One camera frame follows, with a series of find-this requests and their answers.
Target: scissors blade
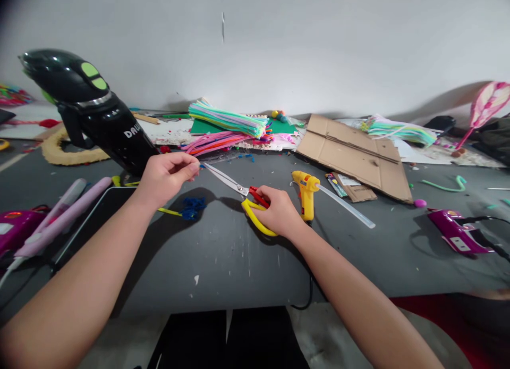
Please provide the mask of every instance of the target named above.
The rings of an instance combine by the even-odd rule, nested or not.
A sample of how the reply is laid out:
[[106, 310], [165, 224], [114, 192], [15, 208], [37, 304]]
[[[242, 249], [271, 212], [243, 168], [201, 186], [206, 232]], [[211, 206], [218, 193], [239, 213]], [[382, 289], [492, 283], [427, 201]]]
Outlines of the scissors blade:
[[221, 172], [219, 169], [214, 168], [210, 164], [203, 163], [203, 165], [210, 171], [212, 174], [217, 177], [219, 180], [221, 180], [224, 184], [232, 188], [234, 191], [236, 191], [238, 194], [241, 194], [243, 196], [248, 196], [249, 189], [246, 187], [243, 187], [240, 184], [237, 184], [234, 179], [229, 177], [227, 174]]

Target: blue pipe cleaner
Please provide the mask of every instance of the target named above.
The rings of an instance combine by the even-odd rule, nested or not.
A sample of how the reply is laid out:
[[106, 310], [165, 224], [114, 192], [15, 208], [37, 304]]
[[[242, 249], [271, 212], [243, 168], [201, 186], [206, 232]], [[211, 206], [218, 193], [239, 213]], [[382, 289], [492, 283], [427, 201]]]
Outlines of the blue pipe cleaner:
[[179, 211], [184, 220], [197, 221], [198, 212], [207, 207], [206, 198], [186, 197], [183, 200], [184, 209]]

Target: hand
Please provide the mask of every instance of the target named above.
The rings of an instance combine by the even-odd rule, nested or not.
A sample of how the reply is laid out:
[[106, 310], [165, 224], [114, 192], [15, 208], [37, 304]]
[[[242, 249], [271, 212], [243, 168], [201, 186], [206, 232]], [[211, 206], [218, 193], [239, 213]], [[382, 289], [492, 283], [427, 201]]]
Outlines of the hand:
[[172, 199], [186, 180], [193, 181], [199, 171], [198, 159], [184, 152], [151, 156], [131, 198], [155, 211]]
[[288, 193], [267, 186], [260, 186], [257, 193], [270, 204], [265, 211], [254, 208], [253, 213], [271, 231], [289, 239], [293, 232], [305, 225]]

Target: black thermos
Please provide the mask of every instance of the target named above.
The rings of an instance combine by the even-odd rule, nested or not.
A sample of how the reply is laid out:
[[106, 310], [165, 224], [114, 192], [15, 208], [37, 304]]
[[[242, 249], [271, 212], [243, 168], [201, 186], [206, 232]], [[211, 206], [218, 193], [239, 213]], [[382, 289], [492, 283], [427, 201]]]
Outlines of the black thermos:
[[97, 145], [128, 173], [143, 174], [147, 160], [159, 152], [92, 64], [56, 49], [29, 51], [19, 58], [25, 74], [57, 106], [72, 144], [86, 149]]

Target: thermos lid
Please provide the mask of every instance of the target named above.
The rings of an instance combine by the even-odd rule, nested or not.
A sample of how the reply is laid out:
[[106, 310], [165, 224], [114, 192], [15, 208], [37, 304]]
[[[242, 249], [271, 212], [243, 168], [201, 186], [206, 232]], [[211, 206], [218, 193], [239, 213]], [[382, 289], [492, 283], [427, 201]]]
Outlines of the thermos lid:
[[23, 70], [57, 102], [88, 102], [106, 96], [109, 86], [81, 57], [58, 49], [31, 50], [19, 56]]

